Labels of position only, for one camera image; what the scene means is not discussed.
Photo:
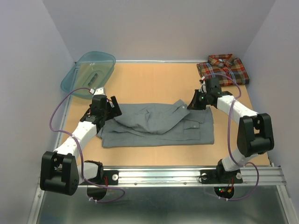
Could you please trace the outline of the grey long sleeve shirt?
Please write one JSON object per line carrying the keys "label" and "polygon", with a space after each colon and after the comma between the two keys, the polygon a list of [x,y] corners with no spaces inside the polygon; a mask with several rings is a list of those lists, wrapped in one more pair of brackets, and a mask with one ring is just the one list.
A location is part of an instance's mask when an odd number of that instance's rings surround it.
{"label": "grey long sleeve shirt", "polygon": [[174,104],[121,104],[122,115],[106,121],[97,137],[104,148],[214,144],[210,108],[188,110]]}

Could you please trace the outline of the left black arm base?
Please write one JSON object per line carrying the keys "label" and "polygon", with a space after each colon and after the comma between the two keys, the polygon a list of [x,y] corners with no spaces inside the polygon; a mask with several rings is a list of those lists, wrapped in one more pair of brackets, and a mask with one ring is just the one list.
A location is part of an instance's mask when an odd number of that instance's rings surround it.
{"label": "left black arm base", "polygon": [[103,177],[100,179],[99,177],[95,177],[89,179],[90,182],[93,182],[98,185],[106,185],[106,186],[117,186],[118,185],[118,170],[105,170],[103,173]]}

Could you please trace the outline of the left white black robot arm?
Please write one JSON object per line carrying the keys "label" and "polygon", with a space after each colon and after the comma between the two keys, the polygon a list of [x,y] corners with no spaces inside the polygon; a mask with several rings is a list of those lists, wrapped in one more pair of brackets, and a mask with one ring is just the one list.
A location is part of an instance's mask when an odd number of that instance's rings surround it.
{"label": "left white black robot arm", "polygon": [[83,156],[84,147],[99,133],[105,122],[121,114],[115,96],[107,99],[104,94],[95,94],[74,132],[53,152],[47,151],[43,154],[40,188],[71,196],[83,182],[106,182],[101,162],[82,161],[83,163],[77,166],[77,158]]}

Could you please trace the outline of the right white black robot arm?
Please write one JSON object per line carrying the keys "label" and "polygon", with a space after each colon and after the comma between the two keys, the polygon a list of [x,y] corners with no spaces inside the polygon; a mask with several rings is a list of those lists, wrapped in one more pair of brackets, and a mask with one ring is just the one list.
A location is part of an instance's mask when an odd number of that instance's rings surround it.
{"label": "right white black robot arm", "polygon": [[[207,106],[228,115],[228,153],[229,156],[220,161],[220,168],[215,170],[215,177],[226,182],[232,171],[245,166],[252,158],[264,154],[274,148],[274,137],[271,117],[267,113],[257,113],[238,101],[232,93],[221,89],[218,78],[200,79],[201,87],[194,92],[188,105],[189,110],[204,110]],[[238,125],[237,148],[230,147],[230,123]]]}

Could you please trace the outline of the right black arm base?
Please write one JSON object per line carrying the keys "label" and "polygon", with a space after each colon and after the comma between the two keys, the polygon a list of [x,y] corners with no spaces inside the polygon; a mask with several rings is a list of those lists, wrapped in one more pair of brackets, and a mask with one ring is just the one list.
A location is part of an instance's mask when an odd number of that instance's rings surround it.
{"label": "right black arm base", "polygon": [[215,169],[202,169],[199,175],[199,182],[202,184],[226,184],[243,183],[241,171],[226,171],[220,160]]}

